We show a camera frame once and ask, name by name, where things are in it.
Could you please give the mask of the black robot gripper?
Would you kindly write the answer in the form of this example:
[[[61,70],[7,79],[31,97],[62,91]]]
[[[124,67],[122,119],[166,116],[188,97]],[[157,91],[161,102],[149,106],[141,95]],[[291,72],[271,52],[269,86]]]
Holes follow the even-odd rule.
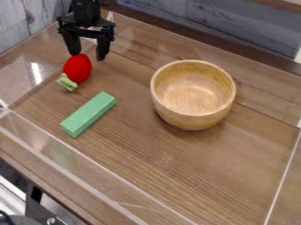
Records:
[[[58,33],[63,40],[71,55],[82,52],[81,37],[98,39],[97,42],[97,60],[102,61],[110,53],[112,41],[116,40],[116,23],[105,18],[97,18],[89,25],[75,21],[74,15],[59,17]]]

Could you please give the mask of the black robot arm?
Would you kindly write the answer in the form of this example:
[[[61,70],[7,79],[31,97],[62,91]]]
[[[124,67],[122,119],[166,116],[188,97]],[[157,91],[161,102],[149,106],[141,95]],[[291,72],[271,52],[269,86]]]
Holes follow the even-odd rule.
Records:
[[[116,23],[102,17],[102,0],[73,0],[73,12],[57,18],[58,33],[63,36],[71,56],[82,52],[81,38],[97,40],[97,60],[104,61],[116,40]]]

